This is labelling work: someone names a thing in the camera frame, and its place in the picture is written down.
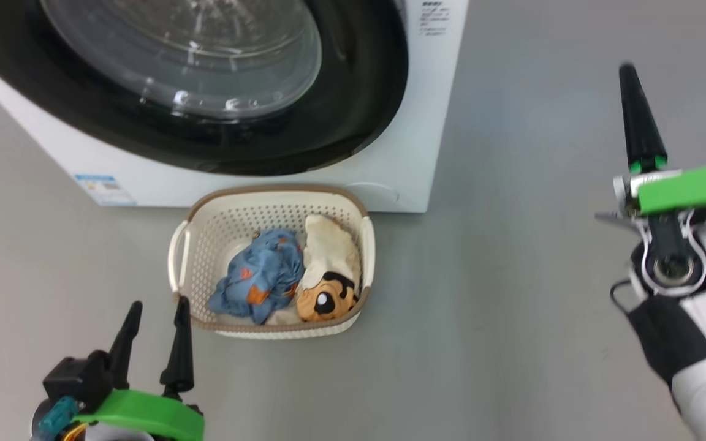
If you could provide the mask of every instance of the white plastic basket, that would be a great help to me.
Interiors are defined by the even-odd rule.
[[[252,242],[255,232],[289,228],[306,245],[305,219],[312,213],[337,220],[353,236],[362,258],[358,303],[346,315],[319,323],[256,326],[247,318],[216,315],[208,298],[227,274],[227,265]],[[364,205],[345,190],[332,187],[281,186],[222,190],[205,196],[191,209],[170,240],[168,279],[173,295],[190,300],[192,323],[227,337],[260,340],[322,337],[355,323],[370,296],[375,272],[375,232]]]

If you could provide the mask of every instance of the yellow wire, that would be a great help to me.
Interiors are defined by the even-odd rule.
[[[78,435],[80,435],[84,430],[86,430],[86,424],[78,424],[76,427],[73,427],[70,432],[67,432],[67,435],[64,436],[62,441],[75,441],[75,439],[78,438]]]

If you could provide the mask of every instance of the blue cloth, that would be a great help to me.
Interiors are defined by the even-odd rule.
[[[255,324],[262,325],[275,309],[290,304],[294,284],[302,277],[302,248],[294,232],[263,231],[227,265],[227,276],[216,285],[216,291],[208,299],[208,309],[218,314],[250,317]],[[268,295],[257,304],[252,301],[253,292]]]

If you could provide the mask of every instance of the washing machine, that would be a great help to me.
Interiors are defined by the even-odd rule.
[[[0,104],[98,204],[428,208],[467,0],[0,0]]]

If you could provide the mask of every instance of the black cable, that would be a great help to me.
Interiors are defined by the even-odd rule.
[[[609,298],[612,299],[612,303],[617,307],[617,309],[620,310],[625,315],[628,315],[628,311],[625,310],[622,304],[617,301],[616,298],[614,298],[614,293],[615,291],[619,290],[619,288],[625,287],[625,285],[630,285],[631,280],[630,279],[622,279],[614,282],[614,285],[612,285],[612,288],[609,290]]]

